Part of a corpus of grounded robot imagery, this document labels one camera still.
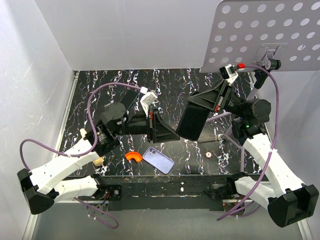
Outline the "lavender phone case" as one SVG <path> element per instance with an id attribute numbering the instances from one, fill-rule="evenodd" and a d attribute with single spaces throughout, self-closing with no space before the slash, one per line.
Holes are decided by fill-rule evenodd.
<path id="1" fill-rule="evenodd" d="M 142 158 L 164 175 L 167 175 L 175 164 L 171 158 L 162 154 L 154 147 L 149 147 L 142 155 Z"/>

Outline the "black phone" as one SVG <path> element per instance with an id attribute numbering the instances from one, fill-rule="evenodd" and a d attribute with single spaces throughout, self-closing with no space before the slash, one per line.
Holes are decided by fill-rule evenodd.
<path id="1" fill-rule="evenodd" d="M 210 110 L 188 102 L 179 121 L 176 133 L 187 140 L 197 141 L 203 131 Z"/>

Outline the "black smartphone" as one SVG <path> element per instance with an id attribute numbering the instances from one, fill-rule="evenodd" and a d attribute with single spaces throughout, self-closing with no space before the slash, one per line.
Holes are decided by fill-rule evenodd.
<path id="1" fill-rule="evenodd" d="M 128 111 L 138 96 L 139 93 L 137 91 L 128 90 L 128 92 L 121 99 L 120 103 L 123 104 L 125 110 Z"/>

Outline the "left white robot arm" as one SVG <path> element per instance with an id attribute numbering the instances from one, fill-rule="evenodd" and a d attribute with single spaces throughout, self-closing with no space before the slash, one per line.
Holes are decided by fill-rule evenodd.
<path id="1" fill-rule="evenodd" d="M 54 203 L 74 197 L 103 199 L 108 188 L 98 175 L 78 180 L 65 178 L 111 152 L 120 145 L 118 137 L 123 135 L 145 135 L 153 143 L 180 140 L 175 130 L 162 120 L 157 109 L 128 117 L 125 105 L 112 103 L 100 115 L 93 130 L 65 153 L 38 168 L 25 167 L 17 173 L 30 212 L 38 215 Z"/>

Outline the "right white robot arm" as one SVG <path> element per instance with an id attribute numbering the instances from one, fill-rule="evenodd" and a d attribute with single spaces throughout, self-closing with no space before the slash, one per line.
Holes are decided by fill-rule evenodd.
<path id="1" fill-rule="evenodd" d="M 319 191 L 306 185 L 287 166 L 275 144 L 278 139 L 279 120 L 275 120 L 273 141 L 259 133 L 248 138 L 243 147 L 255 158 L 262 172 L 258 180 L 244 173 L 226 186 L 227 195 L 237 199 L 251 199 L 268 211 L 273 222 L 283 228 L 313 216 Z"/>

